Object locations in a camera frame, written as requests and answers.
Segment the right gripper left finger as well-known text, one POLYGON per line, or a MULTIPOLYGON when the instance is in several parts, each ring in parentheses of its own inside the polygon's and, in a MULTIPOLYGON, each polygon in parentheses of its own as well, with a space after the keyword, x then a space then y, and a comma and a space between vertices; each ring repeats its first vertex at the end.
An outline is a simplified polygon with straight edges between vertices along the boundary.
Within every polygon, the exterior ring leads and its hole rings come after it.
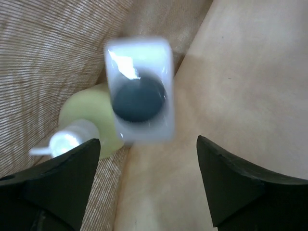
POLYGON ((0 179, 2 231, 81 229, 100 155, 98 139, 0 179))

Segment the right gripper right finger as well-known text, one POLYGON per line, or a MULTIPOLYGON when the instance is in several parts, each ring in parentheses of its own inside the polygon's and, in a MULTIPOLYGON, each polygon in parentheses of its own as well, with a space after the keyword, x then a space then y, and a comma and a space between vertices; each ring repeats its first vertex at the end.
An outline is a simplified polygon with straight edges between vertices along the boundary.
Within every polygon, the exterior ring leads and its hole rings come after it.
POLYGON ((220 231, 306 231, 308 181, 240 158, 211 140, 196 143, 212 224, 220 231))

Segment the green lotion pump bottle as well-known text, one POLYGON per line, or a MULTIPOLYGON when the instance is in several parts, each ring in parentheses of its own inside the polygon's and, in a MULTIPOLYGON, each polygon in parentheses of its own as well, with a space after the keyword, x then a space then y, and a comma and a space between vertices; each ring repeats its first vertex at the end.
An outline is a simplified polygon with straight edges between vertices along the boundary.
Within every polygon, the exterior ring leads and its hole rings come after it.
POLYGON ((57 131, 30 155, 60 156, 91 139, 100 141, 100 158, 108 158, 123 147, 114 126, 108 85, 101 83, 72 95, 62 106, 57 131))

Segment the brown canvas tote bag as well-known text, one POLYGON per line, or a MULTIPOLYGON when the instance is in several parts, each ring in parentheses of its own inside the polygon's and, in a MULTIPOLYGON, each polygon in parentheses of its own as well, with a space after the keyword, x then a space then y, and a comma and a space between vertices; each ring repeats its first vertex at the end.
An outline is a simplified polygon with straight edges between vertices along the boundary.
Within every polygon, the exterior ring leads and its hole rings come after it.
POLYGON ((173 49, 176 135, 99 161, 83 231, 212 231, 200 135, 307 179, 305 0, 1 1, 1 176, 46 161, 28 151, 72 94, 105 81, 104 45, 137 35, 173 49))

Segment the white bottle black cap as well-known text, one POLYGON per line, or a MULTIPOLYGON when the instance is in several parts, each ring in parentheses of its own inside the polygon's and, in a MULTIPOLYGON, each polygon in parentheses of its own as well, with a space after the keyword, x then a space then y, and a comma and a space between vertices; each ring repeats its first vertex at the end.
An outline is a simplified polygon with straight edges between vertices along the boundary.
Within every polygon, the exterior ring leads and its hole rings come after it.
POLYGON ((175 133, 174 60, 162 37, 120 38, 104 48, 115 128, 126 143, 168 141, 175 133))

